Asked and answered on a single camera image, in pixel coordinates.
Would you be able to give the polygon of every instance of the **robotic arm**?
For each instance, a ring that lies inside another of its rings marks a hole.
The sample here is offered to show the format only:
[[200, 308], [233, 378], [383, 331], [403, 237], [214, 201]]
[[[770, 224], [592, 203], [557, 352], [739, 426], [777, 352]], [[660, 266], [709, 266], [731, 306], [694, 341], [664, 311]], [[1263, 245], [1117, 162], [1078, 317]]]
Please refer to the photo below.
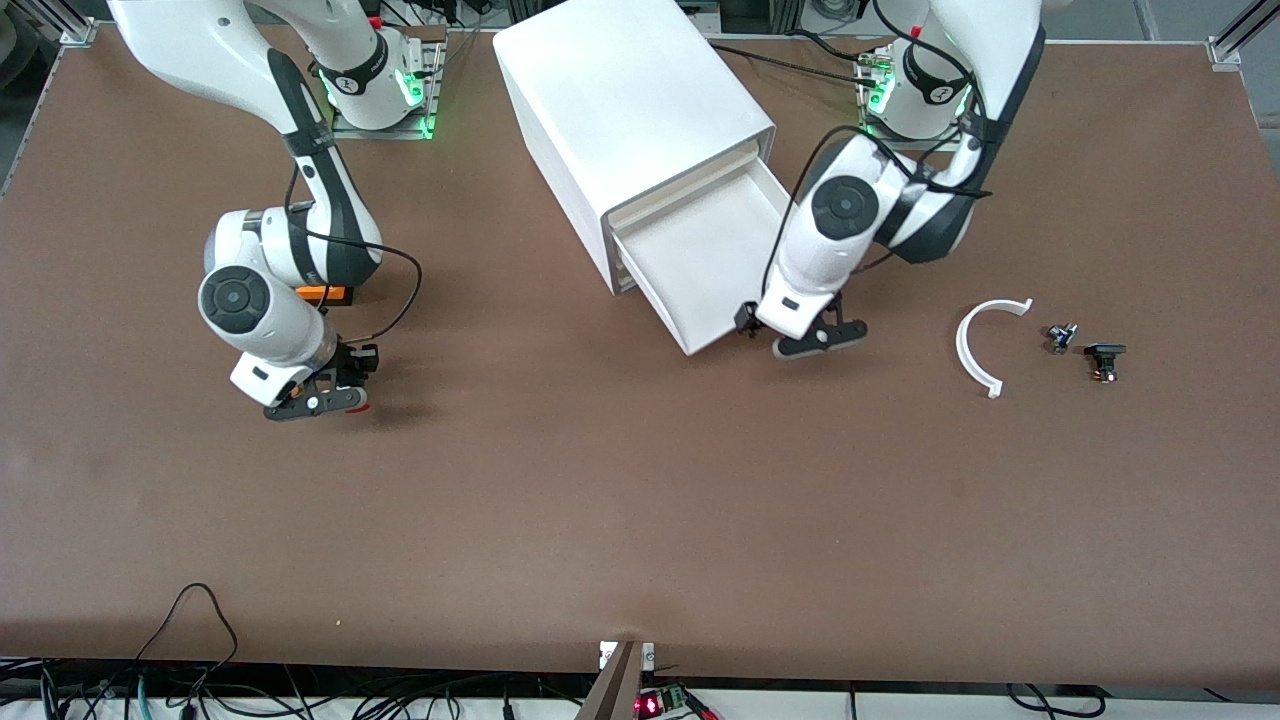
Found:
[[[840, 290], [873, 242], [908, 263], [928, 263], [955, 250], [1039, 64], [1039, 0], [929, 0], [927, 23], [941, 28], [924, 27], [922, 35], [945, 32], [968, 59], [980, 91], [982, 102], [961, 120], [960, 149], [942, 172], [886, 156], [864, 135], [827, 149], [800, 186], [763, 297], [754, 309], [744, 306], [740, 328], [763, 323], [777, 329], [785, 336], [774, 345], [780, 357], [856, 342], [867, 327], [844, 320]], [[895, 53], [895, 64], [902, 56]], [[923, 105], [911, 94], [937, 91], [938, 85], [922, 86], [900, 83], [895, 92], [904, 95], [888, 102]], [[827, 311], [836, 313], [835, 324], [823, 320]]]
[[[242, 0], [109, 3], [129, 50], [154, 74], [271, 124], [315, 199], [227, 213], [206, 241], [198, 306], [210, 329], [243, 352], [232, 382], [271, 419], [361, 409], [376, 347], [342, 343], [294, 288], [364, 283], [381, 261], [381, 236], [302, 72], [262, 38]], [[352, 124], [388, 127], [421, 104], [420, 81], [407, 70], [420, 42], [375, 31], [357, 0], [256, 4], [307, 42]]]

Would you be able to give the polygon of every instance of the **brown table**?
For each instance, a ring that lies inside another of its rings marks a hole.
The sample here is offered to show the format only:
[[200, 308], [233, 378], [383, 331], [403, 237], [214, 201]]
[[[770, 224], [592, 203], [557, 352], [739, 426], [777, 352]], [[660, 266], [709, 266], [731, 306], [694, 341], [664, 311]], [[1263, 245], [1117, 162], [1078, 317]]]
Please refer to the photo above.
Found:
[[[280, 425], [196, 313], [279, 140], [111, 28], [65, 54], [0, 205], [0, 651], [131, 656], [201, 579], [246, 660], [590, 670], [631, 635], [695, 675], [1280, 687], [1280, 193], [1239, 77], [1048, 47], [960, 250], [856, 278], [865, 343], [786, 364], [609, 297], [489, 40], [434, 141], [342, 145], [426, 284], [372, 411]], [[849, 90], [728, 63], [790, 186]], [[991, 297], [1036, 299], [973, 328], [998, 400], [952, 348]], [[1120, 382], [1042, 348], [1069, 320], [1129, 345]], [[224, 643], [192, 601], [155, 656]]]

